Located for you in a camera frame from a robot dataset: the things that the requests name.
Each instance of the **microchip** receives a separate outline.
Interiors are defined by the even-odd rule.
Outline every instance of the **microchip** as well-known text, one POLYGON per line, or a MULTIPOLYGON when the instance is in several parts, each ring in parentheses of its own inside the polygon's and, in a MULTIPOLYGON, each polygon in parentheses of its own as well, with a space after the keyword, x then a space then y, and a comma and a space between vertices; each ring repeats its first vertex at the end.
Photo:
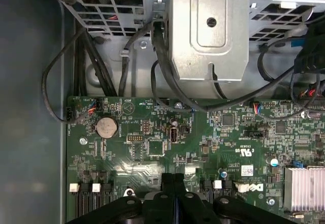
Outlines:
POLYGON ((323 148, 324 143, 321 140, 316 141, 315 143, 316 148, 323 148))
POLYGON ((232 188, 233 182, 231 180, 225 180, 225 181, 223 181, 223 187, 224 188, 232 188))
POLYGON ((182 132, 182 134, 189 134, 190 133, 189 126, 187 126, 187 125, 181 126, 181 132, 182 132))
POLYGON ((99 176, 99 178, 106 178, 107 172, 101 171, 101 172, 98 173, 98 176, 99 176))
POLYGON ((272 174, 278 174, 279 168, 278 167, 272 167, 272 174))
POLYGON ((161 141, 150 141, 149 155, 151 156, 163 155, 163 143, 161 141))
POLYGON ((210 189, 210 188, 212 188, 211 181, 209 181, 209 180, 203 181, 203 188, 204 189, 210 189))
POLYGON ((142 143, 132 144, 133 148, 133 159, 135 162, 140 162, 142 159, 142 143))
POLYGON ((222 125, 223 126, 233 126, 234 125, 234 115, 222 115, 222 125))
POLYGON ((276 134, 285 134, 285 129, 286 129, 285 121, 277 121, 275 123, 276 134))
POLYGON ((207 161, 209 160, 209 156, 208 156, 208 155, 202 155, 202 156, 201 156, 201 160, 202 160, 203 162, 207 162, 207 161))
POLYGON ((208 145, 202 146, 202 154, 209 154, 209 146, 208 145))

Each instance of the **wire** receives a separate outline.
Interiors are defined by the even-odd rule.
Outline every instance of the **wire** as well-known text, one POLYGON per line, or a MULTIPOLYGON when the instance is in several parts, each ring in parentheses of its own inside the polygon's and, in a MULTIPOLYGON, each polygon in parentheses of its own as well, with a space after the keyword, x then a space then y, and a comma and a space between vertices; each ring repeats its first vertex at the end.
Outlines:
MULTIPOLYGON (((290 96, 291 96, 291 100, 292 102, 296 105, 296 106, 299 106, 300 108, 303 108, 305 110, 308 110, 308 111, 312 111, 312 112, 324 112, 325 110, 315 110, 315 109, 311 109, 311 108, 307 108, 306 105, 301 105, 298 101, 297 101, 297 98, 296 96, 294 95, 294 83, 295 83, 295 73, 292 74, 291 76, 291 80, 290 80, 290 96)), ((312 89, 311 91, 309 91, 309 96, 310 97, 318 97, 318 92, 319 92, 319 89, 320 89, 320 83, 319 83, 319 88, 317 90, 316 89, 312 89)))
POLYGON ((80 58, 79 58, 79 43, 80 39, 77 39, 75 42, 75 59, 74 59, 74 69, 73 69, 73 95, 79 95, 79 65, 80 65, 80 58))
MULTIPOLYGON (((218 81, 218 77, 215 73, 212 73, 212 78, 214 81, 218 81)), ((227 97, 224 95, 224 93, 220 87, 220 84, 218 82, 214 82, 213 85, 214 85, 215 89, 217 90, 218 94, 220 95, 220 97, 223 99, 227 99, 227 97)))
MULTIPOLYGON (((316 74, 316 91, 317 93, 315 93, 313 95, 312 98, 310 98, 310 100, 307 102, 307 104, 305 104, 305 107, 308 107, 309 105, 311 105, 314 100, 316 99, 316 96, 318 94, 318 91, 319 91, 319 87, 320 87, 320 74, 316 74)), ((293 82, 290 83, 290 90, 292 91, 293 90, 293 82)), ((288 115, 288 116, 283 116, 283 117, 267 117, 267 116, 264 116, 264 115, 261 115, 259 114, 259 116, 265 120, 268 120, 268 121, 283 121, 283 120, 288 120, 290 118, 293 118, 295 116, 298 116, 300 115, 302 112, 306 111, 305 108, 291 114, 291 115, 288 115)))
POLYGON ((267 73, 267 71, 264 68, 264 64, 263 64, 264 55, 269 51, 269 49, 274 45, 289 42, 289 41, 294 41, 294 40, 301 40, 302 38, 303 37, 285 38, 285 39, 282 39, 282 40, 277 40, 277 41, 273 42, 272 44, 270 44, 269 46, 263 47, 263 51, 259 54, 258 59, 257 59, 257 68, 258 68, 259 74, 263 77, 263 79, 265 81, 272 82, 274 80, 274 78, 271 77, 267 73))
POLYGON ((99 83, 101 85, 101 88, 102 88, 105 96, 110 96, 111 92, 108 89, 107 83, 106 83, 106 81, 105 81, 105 79, 103 77, 102 71, 101 71, 101 69, 100 69, 100 67, 99 67, 99 65, 98 65, 98 63, 96 61, 96 58, 94 57, 93 53, 91 52, 91 49, 90 49, 89 45, 86 45, 86 43, 85 43, 85 48, 86 48, 86 51, 87 51, 87 53, 89 55, 90 61, 91 61, 92 66, 93 66, 93 68, 95 70, 95 74, 98 77, 98 81, 99 81, 99 83))
POLYGON ((106 81, 106 84, 108 86, 109 93, 107 96, 117 96, 117 93, 114 88, 113 81, 110 77, 110 74, 107 71, 107 68, 105 66, 105 63, 101 57, 101 55, 98 53, 98 50, 96 49, 95 44, 93 43, 90 34, 85 34, 85 46, 88 50, 88 53, 92 53, 93 57, 96 60, 96 63, 99 65, 99 69, 101 70, 101 73, 103 74, 104 80, 106 81))
POLYGON ((85 45, 81 39, 79 42, 78 52, 79 52, 79 89, 81 96, 87 96, 87 85, 86 85, 86 54, 85 54, 85 45))
MULTIPOLYGON (((126 43, 124 50, 130 50, 131 45, 139 38, 145 36, 148 32, 151 30, 152 23, 149 22, 143 26, 142 29, 137 31, 126 43)), ((127 79, 127 73, 128 73, 128 64, 129 64, 129 57, 123 57, 122 58, 122 75, 120 79, 120 83, 118 86, 118 96, 123 97, 125 92, 125 86, 126 86, 126 79, 127 79)))
POLYGON ((157 87, 157 84, 156 84, 156 74, 155 74, 155 68, 156 66, 158 65, 158 60, 156 60, 154 62, 154 64, 152 65, 151 67, 151 76, 150 76, 150 79, 151 79, 151 91, 152 91, 152 94, 153 94, 153 97, 154 99, 156 100, 156 102, 161 106, 161 107, 164 107, 166 108, 167 110, 170 110, 170 111, 173 111, 173 112, 191 112, 192 110, 191 109, 175 109, 169 105, 166 105, 157 95, 157 91, 156 91, 156 87, 157 87))
POLYGON ((51 61, 51 63, 46 67, 45 71, 42 74, 42 84, 41 84, 41 91, 42 91, 42 96, 43 96, 43 100, 44 100, 44 104, 46 109, 48 110, 48 112, 50 113, 50 115, 57 120, 58 122, 61 123, 65 123, 65 124, 73 124, 73 123, 77 123, 79 121, 81 121, 82 119, 84 119, 89 112, 86 111, 83 114, 81 114, 79 117, 72 119, 72 120, 64 120, 59 118, 54 111, 51 108, 50 102, 49 102, 49 98, 47 95, 47 88, 46 88, 46 83, 47 83, 47 76, 49 74, 49 72, 51 71, 52 67, 55 65, 55 63, 60 59, 60 57, 74 44, 74 42, 85 32, 84 28, 79 29, 75 35, 73 35, 73 37, 71 37, 71 39, 69 39, 69 41, 67 42, 67 44, 63 47, 63 49, 59 52, 59 54, 53 59, 53 61, 51 61))
POLYGON ((257 97, 257 96, 265 93, 268 89, 279 84, 283 79, 285 79, 294 70, 293 67, 289 68, 287 71, 285 71, 283 74, 281 74, 278 78, 276 78, 269 84, 263 86, 262 88, 254 91, 252 93, 242 96, 240 98, 234 99, 232 101, 216 104, 216 105, 200 106, 196 102, 189 99, 184 94, 184 92, 179 88, 179 86, 172 74, 170 60, 168 58, 167 50, 166 50, 165 44, 164 44, 163 32, 161 30, 161 27, 159 25, 157 25, 157 23, 154 26, 153 43, 156 48, 158 62, 159 62, 162 74, 163 74, 166 82, 168 83, 168 86, 174 92, 176 97, 181 102, 191 106, 192 108, 194 108, 196 110, 204 111, 204 112, 211 112, 211 111, 218 111, 218 110, 226 109, 231 106, 243 103, 251 98, 257 97))

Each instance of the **power cable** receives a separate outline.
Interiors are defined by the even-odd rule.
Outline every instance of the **power cable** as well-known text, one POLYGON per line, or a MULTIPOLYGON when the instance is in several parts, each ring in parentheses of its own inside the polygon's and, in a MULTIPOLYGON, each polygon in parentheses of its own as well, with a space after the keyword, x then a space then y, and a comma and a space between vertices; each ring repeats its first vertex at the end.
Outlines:
POLYGON ((191 109, 175 109, 169 105, 166 105, 157 95, 157 83, 156 83, 156 74, 155 74, 155 68, 156 66, 158 65, 158 60, 156 60, 154 62, 154 64, 152 65, 151 67, 151 76, 150 76, 150 79, 151 79, 151 91, 152 91, 152 94, 153 94, 153 98, 156 100, 156 102, 161 106, 161 107, 164 107, 165 109, 168 109, 170 111, 173 111, 173 112, 180 112, 180 113, 183 113, 183 112, 191 112, 192 110, 191 109))
POLYGON ((277 44, 282 44, 285 42, 290 42, 290 41, 294 41, 294 40, 301 40, 302 37, 289 37, 289 38, 285 38, 282 40, 277 40, 275 42, 273 42, 272 44, 270 44, 269 46, 263 47, 262 52, 259 54, 258 59, 257 59, 257 68, 259 71, 259 74, 262 76, 262 78, 267 81, 267 82, 272 82, 274 80, 273 77, 271 77, 268 72, 265 70, 264 64, 263 64, 263 58, 264 55, 269 51, 269 49, 272 46, 275 46, 277 44))
MULTIPOLYGON (((293 90, 293 87, 294 87, 294 83, 291 82, 290 83, 290 89, 291 89, 291 91, 293 90)), ((308 107, 309 105, 311 105, 314 102, 314 100, 316 99, 317 94, 319 92, 319 87, 320 87, 320 74, 316 74, 316 92, 314 93, 313 97, 310 98, 310 100, 307 102, 307 104, 305 105, 305 107, 308 107)), ((265 119, 265 120, 268 120, 268 121, 283 121, 283 120, 288 120, 290 118, 293 118, 295 116, 298 116, 298 115, 300 115, 302 112, 304 112, 306 110, 308 110, 308 109, 303 108, 303 109, 301 109, 301 110, 299 110, 299 111, 297 111, 297 112, 295 112, 295 113, 293 113, 291 115, 283 116, 283 117, 267 117, 267 116, 264 116, 264 115, 261 115, 261 114, 258 114, 258 116, 261 117, 261 118, 263 118, 263 119, 265 119)))
POLYGON ((293 67, 289 68, 287 71, 285 71, 282 75, 280 75, 278 78, 270 82, 269 84, 263 86, 262 88, 249 93, 245 96, 242 96, 240 98, 224 102, 224 103, 219 103, 216 105, 209 105, 209 106, 200 106, 196 102, 192 101, 189 99, 184 92, 179 88, 173 74, 172 74, 172 69, 171 69, 171 64, 170 60, 168 58, 167 50, 164 44, 164 37, 163 37, 163 32, 161 30, 161 26, 159 24, 155 24, 154 26, 154 33, 153 33, 153 43, 156 48, 156 53, 158 57, 158 62, 162 71, 162 74, 167 81, 169 87, 171 90, 174 92, 176 97, 183 103, 189 105, 190 107, 204 111, 204 112, 211 112, 211 111, 218 111, 222 109, 229 108, 231 106, 243 103, 251 98, 260 96, 261 94, 265 93, 267 90, 270 88, 276 86, 279 84, 282 80, 284 80, 289 74, 291 74, 294 70, 293 67))
MULTIPOLYGON (((214 73, 212 74, 212 78, 214 81, 218 81, 218 77, 214 73)), ((213 82, 213 85, 214 85, 215 89, 217 90, 218 94, 220 95, 220 97, 223 99, 227 99, 227 97, 224 95, 224 93, 220 87, 220 84, 218 82, 213 82)))
POLYGON ((86 112, 84 112, 83 114, 81 114, 79 117, 72 119, 72 120, 64 120, 59 118, 54 111, 51 108, 50 102, 49 102, 49 98, 47 95, 47 88, 46 88, 46 83, 47 83, 47 76, 49 74, 49 72, 51 71, 52 67, 55 65, 55 63, 60 59, 60 57, 74 44, 74 42, 85 32, 84 28, 79 29, 75 35, 73 35, 73 37, 71 37, 69 39, 69 41, 67 42, 67 44, 63 47, 63 49, 59 52, 59 54, 53 59, 53 61, 51 61, 51 63, 46 67, 45 71, 42 74, 42 83, 41 83, 41 91, 42 91, 42 96, 43 96, 43 100, 44 100, 44 104, 46 109, 48 110, 48 112, 50 113, 50 115, 57 120, 58 122, 61 123, 77 123, 79 121, 81 121, 83 118, 85 118, 89 112, 88 110, 86 112))
MULTIPOLYGON (((315 110, 315 109, 307 108, 307 104, 306 104, 306 105, 301 105, 301 104, 297 101, 297 98, 296 98, 296 96, 295 96, 295 94, 294 94, 295 76, 296 76, 296 74, 293 73, 292 76, 291 76, 291 81, 290 81, 290 96, 291 96, 291 100, 292 100, 292 102, 293 102, 296 106, 298 106, 298 107, 300 107, 300 108, 303 108, 303 109, 305 109, 305 110, 308 110, 308 111, 312 111, 312 112, 325 112, 325 110, 315 110)), ((319 85, 319 89, 318 89, 318 91, 316 90, 315 93, 313 94, 313 97, 315 96, 315 94, 316 94, 316 97, 318 96, 319 90, 320 90, 320 85, 319 85)))
POLYGON ((117 96, 117 93, 115 91, 114 84, 113 84, 113 81, 112 81, 112 79, 110 77, 110 74, 107 71, 107 68, 105 66, 105 63, 104 63, 102 57, 98 53, 98 51, 96 49, 96 46, 95 46, 95 44, 93 43, 93 41, 91 39, 90 34, 86 33, 85 37, 84 37, 84 40, 85 40, 85 46, 86 46, 86 49, 87 49, 88 53, 89 54, 91 53, 93 58, 95 58, 95 61, 98 64, 99 69, 101 70, 101 73, 102 73, 102 75, 104 77, 104 80, 105 80, 105 82, 106 82, 106 84, 108 86, 109 93, 106 96, 117 96))
MULTIPOLYGON (((150 32, 152 27, 152 23, 149 22, 143 26, 142 29, 137 31, 126 43, 124 50, 130 50, 131 45, 139 38, 145 36, 148 32, 150 32)), ((129 57, 123 57, 122 58, 122 75, 120 79, 120 83, 118 86, 118 96, 123 97, 125 92, 125 86, 126 86, 126 79, 127 79, 127 73, 128 73, 128 64, 129 64, 129 57)))

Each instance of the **heatsink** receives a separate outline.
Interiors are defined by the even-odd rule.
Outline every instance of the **heatsink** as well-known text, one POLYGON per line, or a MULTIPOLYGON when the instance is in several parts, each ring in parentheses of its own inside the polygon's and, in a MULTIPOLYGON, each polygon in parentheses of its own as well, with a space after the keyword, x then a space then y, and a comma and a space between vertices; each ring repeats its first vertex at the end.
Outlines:
POLYGON ((292 212, 325 210, 325 168, 286 168, 284 207, 292 212))

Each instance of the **white label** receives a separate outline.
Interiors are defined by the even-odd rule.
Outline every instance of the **white label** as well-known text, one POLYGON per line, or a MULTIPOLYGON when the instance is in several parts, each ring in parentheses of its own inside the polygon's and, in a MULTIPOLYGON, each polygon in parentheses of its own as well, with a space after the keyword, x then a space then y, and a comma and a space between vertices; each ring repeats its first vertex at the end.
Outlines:
POLYGON ((252 177, 254 175, 254 165, 242 166, 242 177, 252 177))

